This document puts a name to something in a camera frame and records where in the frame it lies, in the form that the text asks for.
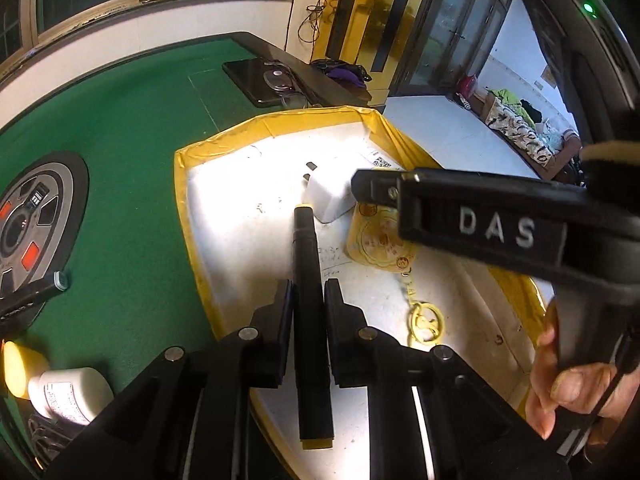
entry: human hand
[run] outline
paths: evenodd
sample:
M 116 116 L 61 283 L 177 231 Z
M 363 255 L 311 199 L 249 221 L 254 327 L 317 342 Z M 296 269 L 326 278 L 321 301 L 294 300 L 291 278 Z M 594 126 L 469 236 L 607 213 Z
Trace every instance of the human hand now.
M 591 413 L 616 374 L 615 365 L 592 363 L 569 368 L 558 374 L 558 316 L 555 302 L 545 316 L 545 330 L 537 341 L 531 370 L 531 390 L 525 413 L 527 422 L 542 438 L 548 438 L 556 423 L 556 408 Z M 591 430 L 588 443 L 606 444 L 625 416 L 640 384 L 640 368 L 624 375 L 600 410 L 602 417 Z

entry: white floor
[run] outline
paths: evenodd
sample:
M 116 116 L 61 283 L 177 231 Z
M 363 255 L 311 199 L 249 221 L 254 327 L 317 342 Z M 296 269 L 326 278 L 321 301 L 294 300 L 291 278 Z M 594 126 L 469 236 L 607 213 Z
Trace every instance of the white floor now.
M 478 116 L 444 96 L 390 97 L 384 116 L 447 170 L 538 178 Z

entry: silver rivet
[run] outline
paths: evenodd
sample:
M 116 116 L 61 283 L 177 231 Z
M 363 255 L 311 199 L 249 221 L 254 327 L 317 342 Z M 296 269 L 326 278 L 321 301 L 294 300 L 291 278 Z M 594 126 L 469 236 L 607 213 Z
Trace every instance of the silver rivet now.
M 251 341 L 251 339 L 258 337 L 258 331 L 252 326 L 245 326 L 238 332 L 238 337 L 245 341 Z
M 446 361 L 453 357 L 453 350 L 448 346 L 438 345 L 433 347 L 433 355 L 435 355 L 441 361 Z
M 378 331 L 372 326 L 363 326 L 358 330 L 358 337 L 364 341 L 372 341 L 378 336 Z
M 167 361 L 179 361 L 184 355 L 184 350 L 179 346 L 172 346 L 164 351 L 164 358 Z

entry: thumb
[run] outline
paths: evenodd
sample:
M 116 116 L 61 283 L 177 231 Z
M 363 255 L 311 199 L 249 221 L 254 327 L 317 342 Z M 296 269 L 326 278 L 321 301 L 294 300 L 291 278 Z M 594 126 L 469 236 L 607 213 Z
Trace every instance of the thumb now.
M 590 413 L 615 374 L 616 367 L 604 363 L 569 368 L 556 377 L 551 398 L 572 412 Z M 612 400 L 615 397 L 612 396 L 602 409 L 607 416 L 616 411 L 615 406 L 610 406 Z

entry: white letter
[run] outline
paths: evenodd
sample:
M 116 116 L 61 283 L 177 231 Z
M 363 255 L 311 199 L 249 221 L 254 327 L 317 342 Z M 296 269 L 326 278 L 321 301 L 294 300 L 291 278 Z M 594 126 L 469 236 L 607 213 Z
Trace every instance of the white letter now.
M 471 218 L 471 225 L 465 225 L 465 218 Z M 464 235 L 472 235 L 476 231 L 476 213 L 470 207 L 460 208 L 460 232 Z
M 520 219 L 520 221 L 518 222 L 518 231 L 520 231 L 520 234 L 522 235 L 522 237 L 520 236 L 516 236 L 516 243 L 524 248 L 524 249 L 529 249 L 530 247 L 533 247 L 533 229 L 535 228 L 535 226 L 533 225 L 533 220 L 531 218 L 527 218 L 526 216 L 524 216 L 523 218 Z
M 500 215 L 498 215 L 497 211 L 494 213 L 494 217 L 491 219 L 491 223 L 489 224 L 489 227 L 484 233 L 484 236 L 486 236 L 487 240 L 494 235 L 497 235 L 498 238 L 500 238 L 500 241 L 504 243 L 504 235 L 502 234 L 502 224 L 500 223 Z

